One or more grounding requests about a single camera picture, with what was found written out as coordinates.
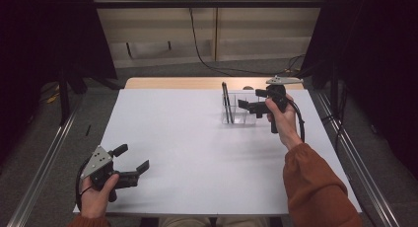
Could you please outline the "wooden table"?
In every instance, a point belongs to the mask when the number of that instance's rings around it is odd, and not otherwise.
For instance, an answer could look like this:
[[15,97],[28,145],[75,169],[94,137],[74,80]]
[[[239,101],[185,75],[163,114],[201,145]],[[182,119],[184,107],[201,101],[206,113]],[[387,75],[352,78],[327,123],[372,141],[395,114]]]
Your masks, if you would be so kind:
[[230,90],[244,87],[262,89],[269,77],[133,77],[126,89],[213,89],[219,90],[225,82]]

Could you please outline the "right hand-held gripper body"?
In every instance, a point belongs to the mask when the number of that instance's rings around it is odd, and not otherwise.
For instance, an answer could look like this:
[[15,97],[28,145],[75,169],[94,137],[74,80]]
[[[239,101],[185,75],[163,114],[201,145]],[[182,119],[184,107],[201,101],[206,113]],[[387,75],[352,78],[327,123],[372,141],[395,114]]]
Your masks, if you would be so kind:
[[[277,105],[279,110],[283,113],[288,104],[290,104],[298,117],[300,132],[304,133],[304,121],[298,106],[286,97],[286,85],[302,83],[303,80],[296,77],[280,77],[274,76],[266,81],[267,87],[261,90],[268,90],[269,97]],[[262,118],[264,114],[269,114],[270,110],[263,102],[249,103],[248,111],[255,114],[257,118]]]

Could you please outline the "black metal stand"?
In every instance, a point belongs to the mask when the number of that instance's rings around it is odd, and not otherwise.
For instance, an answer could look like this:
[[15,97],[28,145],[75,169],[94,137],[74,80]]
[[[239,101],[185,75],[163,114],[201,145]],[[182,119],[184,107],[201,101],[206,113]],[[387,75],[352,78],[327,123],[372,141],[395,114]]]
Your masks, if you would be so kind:
[[338,115],[338,65],[333,64],[332,66],[332,77],[330,80],[330,104],[331,110],[334,115]]
[[68,84],[67,84],[64,69],[61,69],[60,74],[59,74],[59,97],[60,97],[60,105],[61,105],[60,124],[63,125],[70,115]]

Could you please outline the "black horizontal bar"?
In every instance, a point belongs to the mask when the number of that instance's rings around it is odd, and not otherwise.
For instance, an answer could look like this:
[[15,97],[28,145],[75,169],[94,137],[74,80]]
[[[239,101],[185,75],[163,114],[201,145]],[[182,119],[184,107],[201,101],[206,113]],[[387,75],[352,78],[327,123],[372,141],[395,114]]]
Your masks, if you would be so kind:
[[135,8],[321,8],[322,0],[138,0],[95,1],[100,9]]

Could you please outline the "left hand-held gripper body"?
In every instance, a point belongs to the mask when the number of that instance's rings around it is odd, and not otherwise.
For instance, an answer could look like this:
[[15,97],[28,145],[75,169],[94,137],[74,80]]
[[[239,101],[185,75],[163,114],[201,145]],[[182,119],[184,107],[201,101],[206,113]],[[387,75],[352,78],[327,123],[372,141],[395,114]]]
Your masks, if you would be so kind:
[[108,197],[109,202],[115,202],[117,200],[117,189],[126,189],[136,187],[138,185],[140,175],[137,171],[131,172],[119,172],[113,168],[113,158],[108,155],[108,151],[105,151],[101,145],[92,153],[80,168],[79,180],[83,180],[87,177],[91,178],[92,188],[101,190],[105,182],[113,175],[119,174],[118,182],[111,191]]

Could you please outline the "person's left hand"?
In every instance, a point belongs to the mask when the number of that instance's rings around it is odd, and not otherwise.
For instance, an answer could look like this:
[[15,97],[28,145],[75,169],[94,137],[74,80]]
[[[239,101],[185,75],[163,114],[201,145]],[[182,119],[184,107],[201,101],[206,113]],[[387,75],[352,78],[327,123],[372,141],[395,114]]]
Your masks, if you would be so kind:
[[92,181],[90,177],[83,180],[82,183],[82,209],[81,215],[86,218],[101,218],[105,217],[108,197],[116,183],[118,182],[119,174],[113,174],[104,184],[101,190],[92,188]]

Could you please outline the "black makeup brush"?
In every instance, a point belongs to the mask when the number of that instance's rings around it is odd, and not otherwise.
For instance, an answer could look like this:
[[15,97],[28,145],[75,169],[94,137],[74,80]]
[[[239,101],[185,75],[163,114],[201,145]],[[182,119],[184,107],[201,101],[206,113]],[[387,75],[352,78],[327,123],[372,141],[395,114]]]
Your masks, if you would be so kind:
[[226,110],[227,110],[227,114],[228,114],[228,118],[229,118],[229,123],[234,124],[234,118],[233,118],[233,113],[232,113],[232,108],[231,108],[231,102],[230,102],[228,87],[227,87],[227,83],[225,83],[225,82],[223,82],[223,89],[224,89],[225,104],[226,104],[226,107],[227,107]]
[[226,113],[226,121],[227,121],[227,123],[230,123],[228,105],[227,105],[227,90],[226,89],[227,89],[226,83],[222,82],[223,101],[224,101],[224,107],[225,107],[225,113]]

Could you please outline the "black curtain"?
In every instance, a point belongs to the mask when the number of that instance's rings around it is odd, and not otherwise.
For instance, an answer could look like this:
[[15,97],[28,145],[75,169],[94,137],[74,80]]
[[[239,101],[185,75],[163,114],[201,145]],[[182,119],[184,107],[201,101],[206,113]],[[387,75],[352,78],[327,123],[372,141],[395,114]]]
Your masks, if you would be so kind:
[[418,0],[324,0],[302,75],[337,75],[418,180]]
[[117,77],[94,0],[0,0],[0,164],[35,113],[41,87]]

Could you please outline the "white table cover sheet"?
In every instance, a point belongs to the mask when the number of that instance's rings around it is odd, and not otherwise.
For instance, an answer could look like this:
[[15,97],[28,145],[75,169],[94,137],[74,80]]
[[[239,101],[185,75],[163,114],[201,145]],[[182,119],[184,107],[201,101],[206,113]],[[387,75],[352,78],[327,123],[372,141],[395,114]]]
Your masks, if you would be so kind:
[[115,169],[150,168],[121,189],[108,212],[120,215],[282,215],[286,148],[267,119],[222,121],[219,90],[126,89],[118,94],[101,145],[121,144]]

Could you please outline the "metal floor rail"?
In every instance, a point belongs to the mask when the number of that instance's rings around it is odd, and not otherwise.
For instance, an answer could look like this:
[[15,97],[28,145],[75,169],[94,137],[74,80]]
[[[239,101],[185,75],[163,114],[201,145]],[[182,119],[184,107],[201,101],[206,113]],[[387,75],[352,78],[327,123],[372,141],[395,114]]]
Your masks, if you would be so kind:
[[36,170],[35,176],[30,182],[25,194],[21,198],[16,207],[11,219],[6,227],[25,227],[28,219],[34,209],[35,203],[40,196],[41,190],[44,187],[45,181],[50,173],[51,167],[56,160],[56,157],[64,143],[68,132],[70,131],[74,119],[85,96],[77,96],[73,103],[73,110],[70,112],[64,122],[58,127],[57,132],[48,147],[48,150]]
[[328,116],[329,123],[332,125],[333,130],[336,133],[337,141],[341,144],[342,149],[350,160],[350,163],[375,211],[377,212],[383,227],[400,227],[389,203],[383,196],[383,193],[366,167],[354,143],[352,142],[351,137],[342,122],[332,113],[329,98],[325,95],[325,93],[319,93],[317,97],[326,115]]

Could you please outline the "clear acrylic organizer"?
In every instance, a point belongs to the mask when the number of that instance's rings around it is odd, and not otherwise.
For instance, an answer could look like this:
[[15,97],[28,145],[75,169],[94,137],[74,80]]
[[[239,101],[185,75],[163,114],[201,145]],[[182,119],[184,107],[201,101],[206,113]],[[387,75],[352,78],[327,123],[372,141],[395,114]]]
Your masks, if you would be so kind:
[[253,125],[256,124],[256,117],[254,114],[250,113],[248,110],[241,109],[238,105],[238,100],[248,101],[249,103],[258,102],[258,97],[252,93],[244,93],[244,92],[236,92],[230,93],[230,102],[231,108],[234,118],[234,124],[227,123],[226,121],[226,113],[224,107],[224,101],[222,97],[222,123],[229,124],[229,125]]

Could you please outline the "person's right hand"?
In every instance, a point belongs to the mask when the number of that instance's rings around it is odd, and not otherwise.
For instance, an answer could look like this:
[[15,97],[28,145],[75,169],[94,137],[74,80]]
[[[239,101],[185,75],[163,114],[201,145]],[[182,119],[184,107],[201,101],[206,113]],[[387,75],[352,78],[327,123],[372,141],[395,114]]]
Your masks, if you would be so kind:
[[285,111],[282,113],[270,98],[265,100],[265,104],[270,110],[267,119],[270,123],[275,122],[282,144],[288,150],[302,144],[303,141],[297,132],[296,112],[294,108],[288,104]]

